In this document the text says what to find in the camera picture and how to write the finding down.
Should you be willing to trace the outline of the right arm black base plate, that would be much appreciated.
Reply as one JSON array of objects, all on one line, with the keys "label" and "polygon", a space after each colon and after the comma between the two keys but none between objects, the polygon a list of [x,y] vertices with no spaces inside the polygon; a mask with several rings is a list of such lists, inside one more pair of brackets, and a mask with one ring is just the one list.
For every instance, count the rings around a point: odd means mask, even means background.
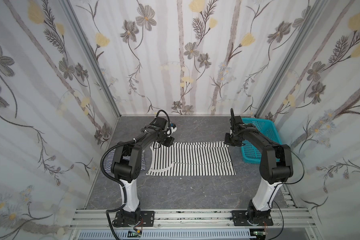
[{"label": "right arm black base plate", "polygon": [[234,226],[253,226],[253,227],[265,227],[273,226],[273,220],[271,217],[271,211],[254,211],[248,214],[247,210],[235,210],[231,211],[231,220],[234,222]]}]

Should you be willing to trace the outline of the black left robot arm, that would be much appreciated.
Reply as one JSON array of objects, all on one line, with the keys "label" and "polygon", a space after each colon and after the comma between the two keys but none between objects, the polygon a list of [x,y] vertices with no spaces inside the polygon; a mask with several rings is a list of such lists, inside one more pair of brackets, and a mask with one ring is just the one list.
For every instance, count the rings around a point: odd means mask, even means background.
[{"label": "black left robot arm", "polygon": [[134,227],[143,223],[136,182],[142,170],[143,151],[153,143],[164,147],[172,146],[175,128],[168,113],[158,110],[153,121],[141,129],[139,136],[127,142],[119,142],[102,156],[101,172],[117,183],[122,193],[122,206],[106,210],[111,228]]}]

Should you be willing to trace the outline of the black white striped tank top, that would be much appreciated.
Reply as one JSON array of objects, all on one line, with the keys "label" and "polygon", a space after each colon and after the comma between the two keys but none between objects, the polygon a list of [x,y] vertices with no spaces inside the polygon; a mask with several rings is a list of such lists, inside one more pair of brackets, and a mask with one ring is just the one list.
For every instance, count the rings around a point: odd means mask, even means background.
[{"label": "black white striped tank top", "polygon": [[234,176],[229,146],[224,142],[175,142],[165,147],[157,142],[152,151],[149,176]]}]

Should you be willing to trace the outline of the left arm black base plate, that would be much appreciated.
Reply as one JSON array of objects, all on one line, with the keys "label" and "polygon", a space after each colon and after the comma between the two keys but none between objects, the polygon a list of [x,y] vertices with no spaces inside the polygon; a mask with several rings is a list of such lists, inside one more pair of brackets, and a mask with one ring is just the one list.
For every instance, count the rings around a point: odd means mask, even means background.
[{"label": "left arm black base plate", "polygon": [[154,225],[155,211],[127,212],[120,210],[112,221],[113,227],[152,227]]}]

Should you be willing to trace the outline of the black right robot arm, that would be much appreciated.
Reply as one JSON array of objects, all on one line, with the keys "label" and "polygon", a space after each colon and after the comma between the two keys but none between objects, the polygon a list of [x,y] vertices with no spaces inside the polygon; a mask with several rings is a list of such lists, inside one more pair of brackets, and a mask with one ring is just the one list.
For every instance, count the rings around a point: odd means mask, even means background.
[{"label": "black right robot arm", "polygon": [[271,210],[276,203],[277,191],[288,184],[294,174],[292,156],[298,158],[288,145],[272,141],[253,124],[245,124],[242,117],[236,116],[231,109],[230,132],[225,134],[224,143],[241,147],[248,141],[261,153],[259,165],[261,183],[256,195],[250,200],[247,210],[232,211],[232,221],[238,226],[272,226]]}]

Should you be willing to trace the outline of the blue white striped tank top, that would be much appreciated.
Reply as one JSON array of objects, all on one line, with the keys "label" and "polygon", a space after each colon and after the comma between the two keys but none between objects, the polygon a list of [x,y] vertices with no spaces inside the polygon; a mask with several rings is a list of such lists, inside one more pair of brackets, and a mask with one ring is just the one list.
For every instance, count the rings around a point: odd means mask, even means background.
[{"label": "blue white striped tank top", "polygon": [[[105,158],[105,171],[109,174],[111,173],[111,166],[115,155],[115,151],[116,151],[115,149],[110,151]],[[142,171],[146,170],[145,151],[142,151],[142,155],[141,155],[141,170]]]}]

